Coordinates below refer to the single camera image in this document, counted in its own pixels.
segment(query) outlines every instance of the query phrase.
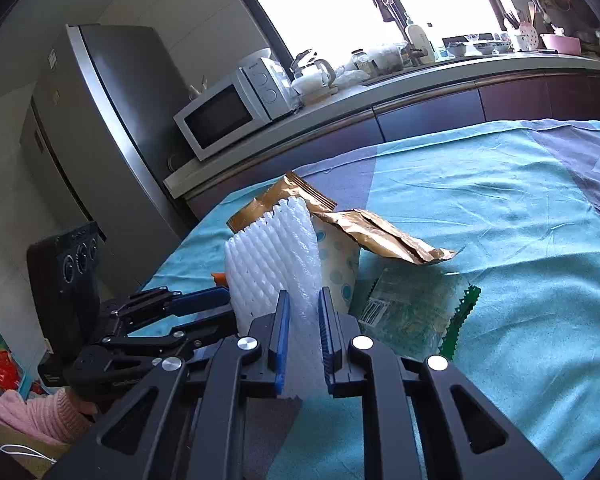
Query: kitchen counter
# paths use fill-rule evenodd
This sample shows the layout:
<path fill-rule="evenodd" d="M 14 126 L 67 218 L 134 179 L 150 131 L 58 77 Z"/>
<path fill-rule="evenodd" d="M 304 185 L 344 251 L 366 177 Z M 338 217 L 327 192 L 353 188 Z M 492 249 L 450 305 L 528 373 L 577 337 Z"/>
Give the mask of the kitchen counter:
<path fill-rule="evenodd" d="M 541 70 L 591 70 L 600 72 L 600 60 L 552 54 L 518 53 L 431 66 L 378 82 L 354 86 L 273 123 L 200 162 L 189 161 L 164 183 L 174 198 L 183 196 L 221 175 L 245 159 L 339 118 L 428 89 L 499 74 Z"/>

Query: kettle handle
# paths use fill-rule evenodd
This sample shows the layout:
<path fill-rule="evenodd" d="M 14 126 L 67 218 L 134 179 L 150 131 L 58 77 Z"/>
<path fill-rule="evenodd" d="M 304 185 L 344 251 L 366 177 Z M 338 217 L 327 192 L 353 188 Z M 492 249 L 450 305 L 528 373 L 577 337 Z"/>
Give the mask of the kettle handle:
<path fill-rule="evenodd" d="M 327 71 L 327 74 L 329 75 L 329 86 L 331 86 L 333 82 L 336 81 L 336 73 L 333 70 L 333 67 L 329 64 L 329 62 L 326 59 L 316 59 L 314 61 L 314 65 L 318 67 L 319 70 L 322 70 L 322 68 L 324 68 Z"/>

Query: person's hand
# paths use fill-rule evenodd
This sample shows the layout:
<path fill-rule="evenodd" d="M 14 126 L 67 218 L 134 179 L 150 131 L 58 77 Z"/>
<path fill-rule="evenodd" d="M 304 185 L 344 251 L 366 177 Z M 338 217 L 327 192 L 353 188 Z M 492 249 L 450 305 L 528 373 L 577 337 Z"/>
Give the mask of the person's hand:
<path fill-rule="evenodd" d="M 71 388 L 65 388 L 64 392 L 71 405 L 83 415 L 97 415 L 98 407 L 93 402 L 82 400 Z"/>

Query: faucet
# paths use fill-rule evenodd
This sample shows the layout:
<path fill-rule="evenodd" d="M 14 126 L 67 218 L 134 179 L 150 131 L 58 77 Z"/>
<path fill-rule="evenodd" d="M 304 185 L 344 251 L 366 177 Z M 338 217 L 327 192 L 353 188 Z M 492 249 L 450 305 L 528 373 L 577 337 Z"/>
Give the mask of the faucet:
<path fill-rule="evenodd" d="M 372 0 L 374 5 L 380 11 L 382 15 L 382 20 L 385 23 L 395 22 L 402 34 L 402 38 L 407 43 L 407 49 L 409 51 L 409 57 L 411 58 L 411 62 L 414 66 L 422 65 L 421 57 L 428 56 L 429 53 L 426 48 L 416 48 L 411 40 L 409 39 L 406 30 L 402 27 L 400 23 L 400 19 L 398 19 L 398 15 L 396 14 L 392 5 L 394 4 L 394 0 Z"/>

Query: white string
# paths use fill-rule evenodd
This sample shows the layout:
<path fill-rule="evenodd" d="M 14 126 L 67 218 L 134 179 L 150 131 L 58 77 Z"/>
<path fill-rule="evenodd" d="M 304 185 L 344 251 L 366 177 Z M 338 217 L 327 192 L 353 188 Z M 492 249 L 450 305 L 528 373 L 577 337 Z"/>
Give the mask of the white string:
<path fill-rule="evenodd" d="M 4 449 L 5 447 L 16 447 L 16 448 L 20 448 L 20 449 L 26 449 L 27 451 L 31 451 L 31 453 L 23 453 L 21 451 L 7 451 L 6 449 Z M 43 458 L 44 460 L 49 460 L 49 462 L 51 462 L 52 464 L 56 463 L 56 460 L 53 458 L 49 458 L 46 455 L 43 455 L 42 453 L 40 453 L 39 451 L 35 450 L 35 449 L 31 449 L 30 447 L 27 446 L 21 446 L 20 444 L 2 444 L 2 446 L 0 446 L 0 451 L 9 455 L 22 455 L 22 456 L 31 456 L 33 458 Z"/>

